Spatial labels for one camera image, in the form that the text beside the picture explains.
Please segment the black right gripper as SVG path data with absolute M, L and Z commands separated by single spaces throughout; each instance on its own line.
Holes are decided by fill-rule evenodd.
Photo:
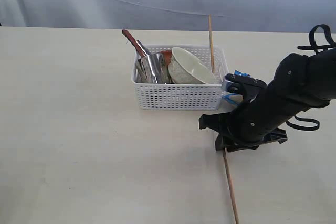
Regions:
M 279 126 L 287 119 L 268 105 L 264 109 L 245 106 L 228 113 L 203 114 L 198 119 L 198 127 L 218 132 L 216 151 L 235 152 L 255 150 L 273 142 L 284 143 L 288 139 L 287 133 Z

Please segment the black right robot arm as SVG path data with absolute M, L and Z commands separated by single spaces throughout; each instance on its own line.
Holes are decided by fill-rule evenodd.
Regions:
M 288 126 L 314 131 L 313 127 L 294 125 L 289 119 L 301 111 L 325 108 L 335 99 L 335 49 L 313 56 L 290 54 L 278 66 L 272 82 L 238 74 L 227 74 L 225 91 L 240 94 L 243 101 L 231 112 L 203 114 L 199 118 L 199 129 L 209 128 L 218 133 L 216 150 L 228 152 L 251 149 L 259 145 L 287 140 Z

